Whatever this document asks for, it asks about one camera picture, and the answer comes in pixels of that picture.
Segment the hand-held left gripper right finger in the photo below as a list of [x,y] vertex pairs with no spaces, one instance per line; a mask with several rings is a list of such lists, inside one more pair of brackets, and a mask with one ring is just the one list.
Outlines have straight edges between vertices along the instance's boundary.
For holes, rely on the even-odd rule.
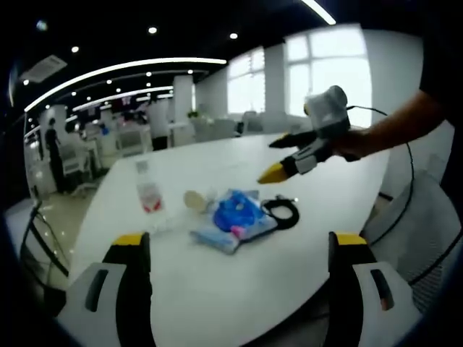
[[328,235],[325,346],[396,346],[419,322],[412,288],[357,234]]

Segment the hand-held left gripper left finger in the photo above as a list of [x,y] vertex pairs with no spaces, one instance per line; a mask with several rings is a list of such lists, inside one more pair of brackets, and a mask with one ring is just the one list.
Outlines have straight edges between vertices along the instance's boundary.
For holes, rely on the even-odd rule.
[[150,235],[114,241],[69,287],[58,321],[80,346],[154,346]]

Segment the person's right hand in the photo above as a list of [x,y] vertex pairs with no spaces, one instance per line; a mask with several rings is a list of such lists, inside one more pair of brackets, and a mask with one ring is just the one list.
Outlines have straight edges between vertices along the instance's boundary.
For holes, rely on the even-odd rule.
[[357,161],[373,153],[369,131],[352,129],[334,139],[331,143],[333,153],[347,162]]

